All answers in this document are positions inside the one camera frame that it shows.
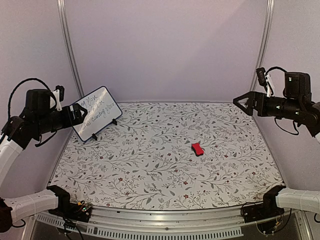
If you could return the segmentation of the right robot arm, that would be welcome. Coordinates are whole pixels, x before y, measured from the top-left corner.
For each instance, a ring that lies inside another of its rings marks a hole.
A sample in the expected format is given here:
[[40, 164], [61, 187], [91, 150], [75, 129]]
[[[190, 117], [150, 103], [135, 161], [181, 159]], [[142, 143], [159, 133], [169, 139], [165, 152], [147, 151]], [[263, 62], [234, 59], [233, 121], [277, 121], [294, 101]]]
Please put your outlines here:
[[[270, 72], [284, 73], [283, 96], [274, 95]], [[281, 67], [256, 69], [258, 83], [264, 93], [249, 91], [233, 99], [233, 104], [248, 116], [257, 112], [259, 117], [273, 117], [275, 121], [291, 120], [294, 130], [303, 125], [313, 138], [320, 138], [320, 104], [312, 101], [310, 75], [286, 71]], [[246, 205], [240, 210], [245, 223], [256, 222], [283, 215], [285, 209], [320, 213], [320, 193], [315, 190], [297, 190], [277, 185], [267, 191], [262, 203]]]

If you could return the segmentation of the small blue-framed whiteboard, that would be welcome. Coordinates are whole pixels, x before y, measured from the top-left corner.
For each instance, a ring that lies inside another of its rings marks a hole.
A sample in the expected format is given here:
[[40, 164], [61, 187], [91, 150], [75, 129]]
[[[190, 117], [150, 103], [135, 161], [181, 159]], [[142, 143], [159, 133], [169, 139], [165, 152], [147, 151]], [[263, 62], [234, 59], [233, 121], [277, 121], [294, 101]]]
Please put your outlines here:
[[82, 124], [73, 127], [78, 137], [86, 142], [97, 138], [98, 132], [110, 124], [117, 124], [123, 111], [105, 86], [101, 86], [76, 102], [87, 110]]

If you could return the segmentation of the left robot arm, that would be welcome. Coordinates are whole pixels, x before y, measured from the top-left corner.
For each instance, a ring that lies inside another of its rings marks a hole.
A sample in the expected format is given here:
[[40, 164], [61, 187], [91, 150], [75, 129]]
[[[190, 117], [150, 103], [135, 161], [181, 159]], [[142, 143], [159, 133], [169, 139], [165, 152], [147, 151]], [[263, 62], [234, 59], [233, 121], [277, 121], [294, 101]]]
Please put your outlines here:
[[[78, 103], [62, 106], [65, 89], [57, 85], [50, 90], [46, 83], [38, 78], [35, 82], [43, 85], [41, 89], [29, 89], [26, 92], [25, 106], [18, 116], [11, 115], [13, 94], [10, 94], [7, 105], [7, 122], [0, 132], [0, 179], [3, 181], [16, 158], [27, 148], [32, 140], [37, 141], [35, 147], [41, 147], [49, 140], [42, 136], [59, 130], [77, 126], [84, 122], [88, 111]], [[81, 201], [72, 203], [71, 195], [57, 185], [17, 198], [0, 200], [0, 231], [7, 232], [17, 228], [19, 221], [43, 211], [64, 219], [66, 225], [71, 221], [87, 223], [92, 208]]]

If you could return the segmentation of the red whiteboard eraser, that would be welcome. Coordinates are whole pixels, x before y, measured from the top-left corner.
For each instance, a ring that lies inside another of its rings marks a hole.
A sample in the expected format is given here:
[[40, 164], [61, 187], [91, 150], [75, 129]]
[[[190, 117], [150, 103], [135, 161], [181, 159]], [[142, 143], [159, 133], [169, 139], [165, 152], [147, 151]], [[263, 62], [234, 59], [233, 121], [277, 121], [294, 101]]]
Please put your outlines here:
[[191, 149], [193, 150], [194, 154], [199, 157], [204, 154], [204, 150], [201, 148], [200, 144], [197, 143], [192, 143], [191, 144]]

